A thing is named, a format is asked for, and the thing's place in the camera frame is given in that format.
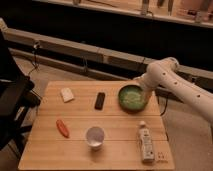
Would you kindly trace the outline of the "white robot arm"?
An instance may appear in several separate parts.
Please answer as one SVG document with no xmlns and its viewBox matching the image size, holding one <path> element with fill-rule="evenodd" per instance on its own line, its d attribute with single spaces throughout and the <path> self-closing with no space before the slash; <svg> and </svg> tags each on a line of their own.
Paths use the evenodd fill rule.
<svg viewBox="0 0 213 171">
<path fill-rule="evenodd" d="M 213 125 L 213 94 L 178 76 L 178 67 L 179 62 L 174 57 L 156 60 L 146 67 L 144 74 L 134 80 L 146 92 L 154 91 L 162 85 Z"/>
</svg>

